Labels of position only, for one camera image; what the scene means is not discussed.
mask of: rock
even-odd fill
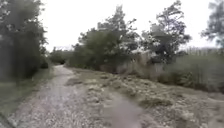
[[[109,77],[106,76],[106,75],[102,75],[102,76],[100,76],[100,78],[101,78],[101,79],[108,79]]]

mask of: grass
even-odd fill
[[[50,78],[50,69],[40,70],[32,79],[19,83],[0,83],[0,112],[9,116],[32,92],[37,91],[37,84]]]
[[[166,96],[156,94],[158,97],[152,97],[154,92],[159,91],[152,88],[155,85],[148,80],[137,79],[134,76],[114,75],[98,71],[90,71],[83,69],[75,69],[74,72],[79,74],[78,81],[96,80],[102,87],[108,87],[114,91],[118,91],[127,98],[135,100],[141,107],[157,107],[157,106],[172,106],[172,102],[166,99]]]

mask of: dirt path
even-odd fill
[[[66,86],[68,80],[70,78],[74,79],[76,76],[74,76],[72,71],[63,66],[56,66],[53,75],[54,77],[46,85],[43,85],[28,101],[22,103],[18,110],[10,117],[10,121],[13,122],[16,128],[111,127],[103,119],[102,111],[105,108],[105,104],[99,102],[99,100],[105,99],[111,93],[105,92],[104,94],[107,96],[102,96],[104,94],[101,92],[97,94],[96,91],[88,91],[82,85]],[[115,103],[114,100],[116,100],[117,108],[120,110],[127,110],[127,107],[121,107],[120,103],[125,104],[129,108],[131,108],[130,106],[134,106],[130,105],[129,102],[124,103],[122,96],[113,95],[111,97],[113,98],[109,98],[110,100],[108,101],[113,100],[112,102]],[[123,120],[122,123],[130,122],[130,120]],[[140,123],[137,120],[134,122],[132,127],[140,128]],[[122,123],[116,123],[115,125],[118,128],[120,125],[125,125]]]
[[[42,86],[28,102],[19,106],[10,119],[18,128],[81,128],[86,116],[82,112],[83,91],[64,86],[73,72],[56,66],[53,79]]]

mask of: sky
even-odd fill
[[[112,16],[117,5],[123,5],[125,20],[137,19],[134,27],[149,30],[149,20],[155,21],[156,15],[170,6],[175,0],[42,0],[45,11],[40,20],[51,51],[54,46],[70,48],[78,42],[81,32],[96,27],[98,22]],[[192,40],[182,47],[214,47],[215,44],[200,37],[207,27],[211,0],[181,0],[186,33]]]

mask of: gravel path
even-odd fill
[[[22,103],[10,120],[17,128],[83,128],[88,125],[83,110],[84,91],[64,86],[73,77],[72,71],[56,66],[54,77]]]
[[[91,83],[89,86],[83,86],[83,83],[68,86],[66,84],[69,80],[78,79],[78,76],[63,66],[54,67],[53,75],[54,77],[46,85],[42,85],[36,94],[22,103],[18,110],[9,117],[16,128],[141,127],[138,119],[134,116],[132,118],[132,115],[136,114],[132,113],[133,109],[137,107],[119,94],[106,90],[95,89],[94,91],[90,89],[92,85],[94,86]],[[116,109],[110,109],[113,114],[109,113],[109,115],[114,116],[109,117],[110,121],[108,121],[109,118],[104,117],[104,103],[116,106],[113,107]]]

